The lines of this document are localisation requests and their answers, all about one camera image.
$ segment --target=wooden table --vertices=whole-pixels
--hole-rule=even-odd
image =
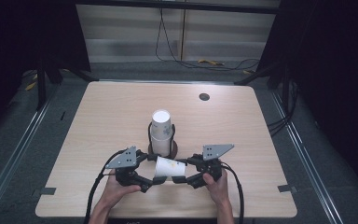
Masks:
[[[210,96],[200,99],[201,93]],[[293,217],[296,206],[290,192],[280,193],[286,179],[255,92],[250,87],[210,84],[91,82],[51,171],[47,188],[36,207],[40,217],[83,217],[91,186],[106,160],[117,151],[137,146],[147,152],[147,126],[157,109],[171,113],[178,144],[176,159],[201,153],[203,145],[234,144],[221,157],[237,173],[244,193],[245,217]],[[153,178],[155,163],[144,161],[137,172]],[[188,166],[186,175],[193,175]],[[101,197],[104,178],[93,206]],[[234,217],[240,213],[235,179],[228,173]],[[215,217],[206,188],[187,184],[153,186],[147,193],[126,196],[111,217]]]

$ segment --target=white paper cup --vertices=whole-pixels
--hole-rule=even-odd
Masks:
[[[171,137],[164,140],[158,140],[153,136],[151,138],[152,138],[153,153],[159,154],[162,157],[167,157],[170,155]]]
[[[165,140],[172,135],[171,115],[168,111],[160,109],[153,113],[151,135],[158,140]]]
[[[186,165],[162,157],[157,158],[155,177],[185,175]]]

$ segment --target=forearm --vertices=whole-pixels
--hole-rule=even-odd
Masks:
[[[230,201],[217,204],[217,224],[234,224]]]
[[[109,218],[110,207],[98,202],[89,219],[89,224],[106,224]]]

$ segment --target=stacked paper cups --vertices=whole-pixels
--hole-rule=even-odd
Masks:
[[[171,115],[168,111],[160,109],[153,113],[150,128],[153,152],[161,157],[170,155],[170,143],[172,137]]]

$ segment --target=wire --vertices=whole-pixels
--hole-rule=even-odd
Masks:
[[[118,154],[123,153],[125,150],[120,150],[117,153],[113,154],[109,160],[106,161],[105,165],[103,166],[103,169],[101,170],[101,172],[98,174],[97,178],[95,178],[95,182],[94,185],[92,185],[91,190],[89,191],[89,200],[87,202],[87,211],[86,211],[86,215],[84,217],[84,221],[83,224],[88,224],[90,221],[90,213],[91,213],[91,205],[92,205],[92,198],[94,197],[94,193],[95,190],[97,189],[98,185],[100,184],[100,181],[103,179],[104,175],[103,172],[105,170],[106,165]]]
[[[244,213],[244,201],[243,201],[243,191],[242,191],[242,185],[240,183],[240,180],[237,177],[237,174],[235,174],[234,170],[231,169],[231,167],[229,167],[225,162],[222,162],[222,168],[229,170],[232,174],[234,174],[235,177],[235,181],[237,182],[237,187],[238,187],[238,193],[240,194],[240,217],[239,217],[239,224],[243,223],[243,213]]]
[[[186,63],[186,62],[183,62],[183,61],[179,61],[175,58],[175,56],[173,55],[173,52],[172,52],[172,49],[171,49],[171,44],[170,44],[170,40],[168,38],[168,34],[167,34],[167,29],[165,28],[165,22],[164,22],[164,18],[163,18],[163,15],[162,15],[162,8],[159,9],[159,14],[160,14],[160,21],[159,21],[159,27],[158,27],[158,37],[157,37],[157,43],[156,43],[156,50],[155,50],[155,53],[156,53],[156,57],[162,61],[162,62],[176,62],[176,63],[179,63],[180,65],[182,65],[183,67],[186,67],[186,68],[203,68],[203,69],[207,69],[207,70],[212,70],[212,71],[233,71],[233,70],[244,70],[244,69],[250,69],[252,67],[255,67],[256,65],[258,65],[259,63],[259,59],[245,59],[245,60],[242,60],[237,66],[233,67],[233,68],[229,68],[229,67],[211,67],[211,66],[199,66],[199,65],[195,65],[195,64],[192,64],[192,63]],[[164,60],[164,59],[161,59],[159,56],[158,56],[158,43],[159,43],[159,38],[160,38],[160,34],[161,34],[161,26],[164,30],[164,34],[165,34],[165,39],[167,40],[167,45],[168,45],[168,49],[170,50],[170,54],[173,58],[173,60]],[[243,67],[243,68],[240,68],[240,66],[245,63],[245,62],[250,62],[250,61],[255,61],[255,63],[247,66],[247,67]]]
[[[297,97],[298,97],[298,87],[295,85],[295,82],[292,80],[292,89],[291,89],[291,96],[292,96],[292,108],[289,111],[289,113],[282,119],[275,121],[273,123],[268,124],[269,127],[273,127],[275,125],[275,127],[269,129],[269,132],[271,133],[271,137],[275,136],[278,132],[280,132],[288,123],[289,121],[292,119],[292,116],[295,113],[295,109],[296,109],[296,101],[297,101]]]

